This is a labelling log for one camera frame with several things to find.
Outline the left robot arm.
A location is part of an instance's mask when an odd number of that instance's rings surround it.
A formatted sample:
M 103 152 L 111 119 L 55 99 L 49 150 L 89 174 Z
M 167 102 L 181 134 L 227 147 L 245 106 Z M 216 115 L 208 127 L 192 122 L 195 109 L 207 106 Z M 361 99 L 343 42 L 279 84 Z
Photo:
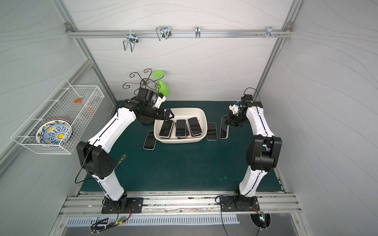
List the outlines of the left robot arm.
M 133 97 L 123 101 L 111 120 L 89 141 L 78 143 L 76 149 L 81 168 L 97 181 L 105 194 L 105 202 L 124 211 L 127 192 L 119 183 L 115 170 L 117 164 L 110 151 L 126 128 L 140 116 L 167 121 L 174 118 L 169 108 L 161 106 L 166 97 L 158 94 L 155 101 Z

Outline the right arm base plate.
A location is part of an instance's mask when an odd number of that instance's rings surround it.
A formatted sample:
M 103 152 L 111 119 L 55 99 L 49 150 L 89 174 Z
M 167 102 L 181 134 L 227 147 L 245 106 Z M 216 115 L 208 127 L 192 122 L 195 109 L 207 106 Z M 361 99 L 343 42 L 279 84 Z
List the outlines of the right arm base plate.
M 258 212 L 260 211 L 257 197 L 241 197 L 220 195 L 215 198 L 222 212 Z

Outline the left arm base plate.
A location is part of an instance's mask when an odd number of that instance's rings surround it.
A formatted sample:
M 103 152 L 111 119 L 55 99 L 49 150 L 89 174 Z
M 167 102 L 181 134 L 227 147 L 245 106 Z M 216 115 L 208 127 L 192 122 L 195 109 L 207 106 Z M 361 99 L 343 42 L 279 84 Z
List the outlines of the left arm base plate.
M 141 213 L 143 198 L 121 198 L 118 201 L 112 201 L 104 198 L 102 201 L 102 214 L 121 214 L 121 213 Z

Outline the diagonal phone white case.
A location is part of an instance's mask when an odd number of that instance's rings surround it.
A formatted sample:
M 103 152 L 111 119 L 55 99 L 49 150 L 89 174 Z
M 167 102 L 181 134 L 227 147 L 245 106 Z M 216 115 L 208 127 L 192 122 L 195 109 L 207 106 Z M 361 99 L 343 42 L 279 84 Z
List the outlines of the diagonal phone white case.
M 220 139 L 227 139 L 229 133 L 229 115 L 221 117 L 220 123 Z

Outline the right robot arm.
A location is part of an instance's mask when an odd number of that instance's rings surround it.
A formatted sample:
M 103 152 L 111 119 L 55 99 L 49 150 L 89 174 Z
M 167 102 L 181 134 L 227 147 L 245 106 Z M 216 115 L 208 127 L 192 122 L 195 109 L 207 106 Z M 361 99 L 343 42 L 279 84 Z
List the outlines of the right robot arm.
M 264 109 L 253 102 L 229 105 L 226 124 L 234 127 L 248 121 L 253 137 L 246 153 L 247 171 L 239 183 L 241 198 L 252 199 L 262 179 L 278 164 L 282 139 L 274 135 L 264 115 Z

